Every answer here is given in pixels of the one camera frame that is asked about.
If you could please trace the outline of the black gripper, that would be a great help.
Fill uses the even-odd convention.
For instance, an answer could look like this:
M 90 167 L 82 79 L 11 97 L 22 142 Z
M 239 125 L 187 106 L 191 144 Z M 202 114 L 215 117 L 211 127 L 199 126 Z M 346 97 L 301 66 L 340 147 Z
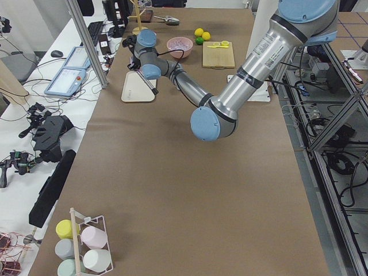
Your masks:
M 137 71 L 141 68 L 141 61 L 135 55 L 132 55 L 129 59 L 128 69 L 130 71 Z

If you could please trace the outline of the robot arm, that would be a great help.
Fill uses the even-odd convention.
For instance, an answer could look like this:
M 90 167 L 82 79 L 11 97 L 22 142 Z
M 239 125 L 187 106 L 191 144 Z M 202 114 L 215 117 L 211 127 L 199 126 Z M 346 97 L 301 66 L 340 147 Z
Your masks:
M 240 108 L 292 49 L 336 39 L 339 5 L 339 1 L 279 1 L 268 30 L 218 95 L 206 91 L 178 62 L 161 59 L 152 30 L 128 36 L 122 46 L 132 53 L 129 68 L 140 70 L 144 81 L 166 77 L 196 106 L 190 117 L 194 136 L 215 141 L 234 133 Z

